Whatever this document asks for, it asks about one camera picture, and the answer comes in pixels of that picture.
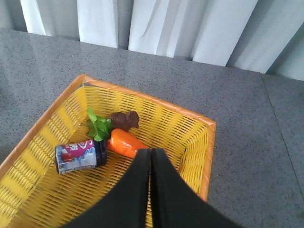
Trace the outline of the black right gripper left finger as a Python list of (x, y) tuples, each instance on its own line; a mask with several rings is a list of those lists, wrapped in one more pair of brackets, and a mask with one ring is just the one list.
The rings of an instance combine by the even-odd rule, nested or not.
[(64, 228), (144, 228), (149, 193), (151, 149), (140, 149), (112, 189)]

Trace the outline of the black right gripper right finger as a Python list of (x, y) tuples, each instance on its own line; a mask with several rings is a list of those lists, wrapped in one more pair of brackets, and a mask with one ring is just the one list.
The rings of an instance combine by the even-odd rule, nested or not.
[(239, 228), (203, 201), (182, 179), (162, 148), (151, 152), (151, 208), (155, 228)]

